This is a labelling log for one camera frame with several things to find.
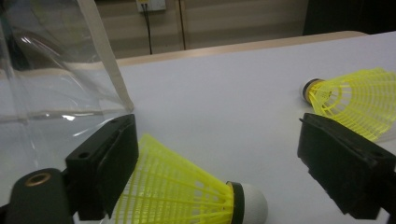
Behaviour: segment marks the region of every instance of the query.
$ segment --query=table surface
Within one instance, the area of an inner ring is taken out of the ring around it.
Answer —
[[[269,204],[268,224],[386,223],[344,216],[297,157],[299,96],[311,77],[396,71],[396,33],[202,57],[124,63],[138,136],[150,133],[222,181],[249,183]],[[396,141],[380,142],[396,153]]]

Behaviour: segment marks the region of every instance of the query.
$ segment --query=plastic shuttlecock skirt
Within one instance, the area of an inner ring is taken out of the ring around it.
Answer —
[[[315,113],[375,141],[396,120],[396,75],[382,68],[331,80],[313,79],[303,96]]]
[[[147,134],[139,148],[138,163],[113,212],[113,223],[265,222],[267,204],[259,191],[219,181]],[[244,205],[249,196],[252,202]],[[261,211],[248,217],[247,207]]]

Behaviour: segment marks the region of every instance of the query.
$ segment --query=transparent plastic panel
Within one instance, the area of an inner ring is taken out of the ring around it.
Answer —
[[[108,119],[132,112],[74,0],[5,0],[0,29],[0,205],[12,185],[64,158]]]

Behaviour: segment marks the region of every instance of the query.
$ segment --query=shuttlecock cork base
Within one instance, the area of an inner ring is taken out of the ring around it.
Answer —
[[[309,104],[311,104],[311,100],[309,99],[309,92],[311,91],[311,88],[321,81],[324,81],[324,80],[320,79],[320,78],[312,78],[312,79],[309,79],[309,81],[304,82],[300,86],[301,97],[305,101],[307,101]]]
[[[110,223],[262,224],[262,193],[219,181],[145,134],[134,172]]]

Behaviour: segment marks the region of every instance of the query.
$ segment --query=white cork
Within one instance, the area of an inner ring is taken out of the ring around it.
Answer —
[[[268,216],[264,195],[249,184],[241,184],[245,195],[245,213],[242,224],[263,224]]]

